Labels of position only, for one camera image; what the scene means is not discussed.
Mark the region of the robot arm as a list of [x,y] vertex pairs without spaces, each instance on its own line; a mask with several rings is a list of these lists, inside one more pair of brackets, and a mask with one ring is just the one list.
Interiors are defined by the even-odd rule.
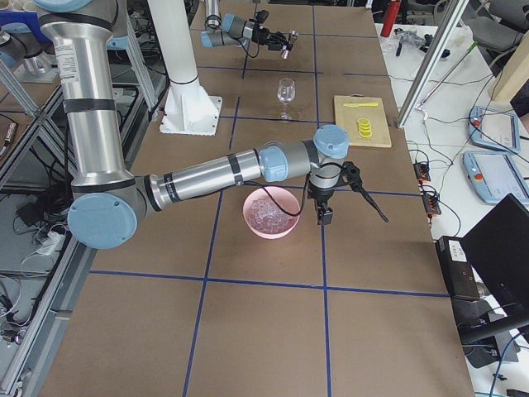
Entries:
[[122,154],[107,56],[111,41],[126,34],[126,3],[39,1],[36,8],[41,31],[55,48],[77,163],[69,229],[84,245],[120,246],[151,213],[259,178],[279,182],[304,176],[318,219],[326,222],[335,189],[359,175],[346,159],[350,139],[335,125],[319,128],[310,140],[268,144],[179,172],[132,174]]
[[281,58],[286,60],[299,38],[296,30],[291,30],[286,36],[281,31],[271,31],[265,27],[269,17],[267,10],[254,13],[249,19],[226,13],[220,13],[218,1],[205,1],[206,18],[205,30],[201,32],[201,42],[205,48],[236,45],[243,49],[250,58],[255,58],[260,47],[270,51],[278,51]]

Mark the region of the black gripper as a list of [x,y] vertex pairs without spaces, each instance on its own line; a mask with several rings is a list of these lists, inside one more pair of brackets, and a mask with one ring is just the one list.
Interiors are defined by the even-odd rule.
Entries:
[[330,225],[334,212],[328,204],[328,201],[334,194],[333,188],[322,188],[316,186],[313,182],[308,183],[307,197],[314,201],[317,210],[317,224]]
[[268,50],[280,50],[282,55],[288,55],[291,46],[285,43],[294,43],[298,39],[297,31],[290,31],[287,35],[283,32],[272,32],[268,28],[256,27],[252,33],[252,41],[258,45],[264,45]]

